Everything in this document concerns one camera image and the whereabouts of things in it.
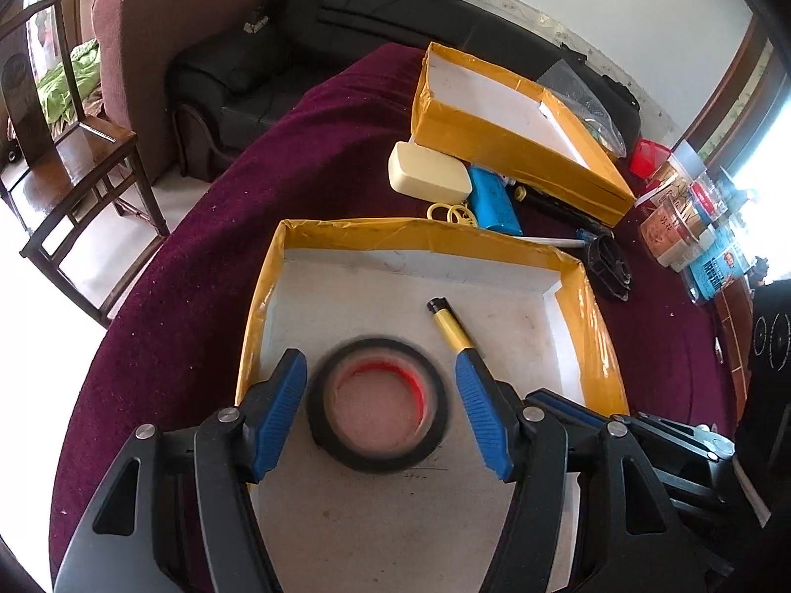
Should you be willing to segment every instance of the black tape roll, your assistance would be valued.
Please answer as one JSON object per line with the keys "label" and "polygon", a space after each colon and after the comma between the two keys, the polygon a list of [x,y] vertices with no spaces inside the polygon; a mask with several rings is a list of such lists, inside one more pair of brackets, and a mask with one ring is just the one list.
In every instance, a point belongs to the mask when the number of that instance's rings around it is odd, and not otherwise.
{"label": "black tape roll", "polygon": [[[367,455],[351,447],[344,441],[343,434],[334,428],[326,410],[327,389],[332,388],[328,384],[335,380],[339,368],[350,359],[365,359],[366,354],[375,359],[377,351],[381,355],[406,360],[410,369],[416,370],[420,377],[423,397],[433,406],[426,409],[424,419],[418,425],[421,433],[414,439],[414,445],[396,455]],[[365,473],[392,473],[414,466],[434,451],[448,427],[448,394],[437,369],[418,350],[388,338],[355,340],[333,352],[315,372],[308,390],[307,408],[308,423],[316,445],[337,461]]]}

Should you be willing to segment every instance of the black leather sofa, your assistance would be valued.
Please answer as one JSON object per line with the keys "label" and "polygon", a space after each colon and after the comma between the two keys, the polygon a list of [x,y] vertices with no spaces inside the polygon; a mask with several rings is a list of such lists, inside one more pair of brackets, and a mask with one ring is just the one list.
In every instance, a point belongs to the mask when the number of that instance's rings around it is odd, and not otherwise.
{"label": "black leather sofa", "polygon": [[538,79],[560,59],[601,100],[631,152],[639,106],[626,89],[517,24],[461,0],[268,0],[256,33],[244,24],[186,49],[166,86],[183,171],[211,180],[312,86],[387,42],[455,47]]}

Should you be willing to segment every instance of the green blanket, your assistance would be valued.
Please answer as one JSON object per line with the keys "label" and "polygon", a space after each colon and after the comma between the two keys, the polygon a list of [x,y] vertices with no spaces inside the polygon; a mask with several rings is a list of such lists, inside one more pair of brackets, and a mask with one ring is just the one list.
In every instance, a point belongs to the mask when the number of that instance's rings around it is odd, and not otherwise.
{"label": "green blanket", "polygon": [[[74,65],[74,78],[77,81],[80,99],[84,100],[99,83],[99,43],[93,39],[74,47],[71,52],[71,64]],[[48,124],[54,124],[63,114],[66,114],[69,120],[74,116],[74,107],[71,106],[71,94],[62,62],[45,73],[36,89]]]}

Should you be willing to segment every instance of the maroon velvet cloth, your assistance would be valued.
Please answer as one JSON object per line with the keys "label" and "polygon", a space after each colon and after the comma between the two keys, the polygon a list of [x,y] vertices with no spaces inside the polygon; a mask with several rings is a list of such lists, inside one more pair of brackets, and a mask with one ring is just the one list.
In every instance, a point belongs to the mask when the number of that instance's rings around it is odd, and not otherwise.
{"label": "maroon velvet cloth", "polygon": [[[387,172],[394,142],[409,138],[421,60],[416,49],[387,45],[311,90],[165,242],[108,330],[74,408],[52,499],[53,573],[136,426],[197,425],[232,403],[250,298],[281,219],[425,215],[427,204],[394,192]],[[518,211],[526,234],[572,232]],[[732,430],[733,388],[713,353],[710,311],[643,253],[637,225],[629,216],[615,230],[634,272],[629,301],[599,299],[630,407]]]}

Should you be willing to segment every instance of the clear plastic bag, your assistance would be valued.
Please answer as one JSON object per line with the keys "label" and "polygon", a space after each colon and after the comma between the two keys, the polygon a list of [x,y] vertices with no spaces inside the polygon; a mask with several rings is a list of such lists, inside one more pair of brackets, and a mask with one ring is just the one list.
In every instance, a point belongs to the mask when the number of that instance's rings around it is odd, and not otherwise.
{"label": "clear plastic bag", "polygon": [[610,114],[565,60],[555,62],[536,82],[551,89],[611,157],[626,158],[626,144]]}

